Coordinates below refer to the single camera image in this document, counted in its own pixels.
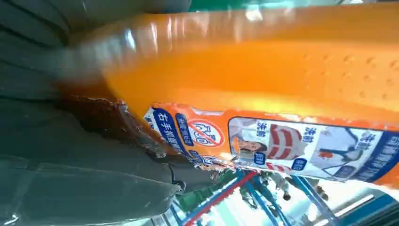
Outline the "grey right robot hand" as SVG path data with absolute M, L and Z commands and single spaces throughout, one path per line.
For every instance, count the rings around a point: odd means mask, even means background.
M 164 213 L 178 193 L 214 184 L 185 160 L 86 132 L 46 100 L 0 100 L 0 223 L 79 226 Z

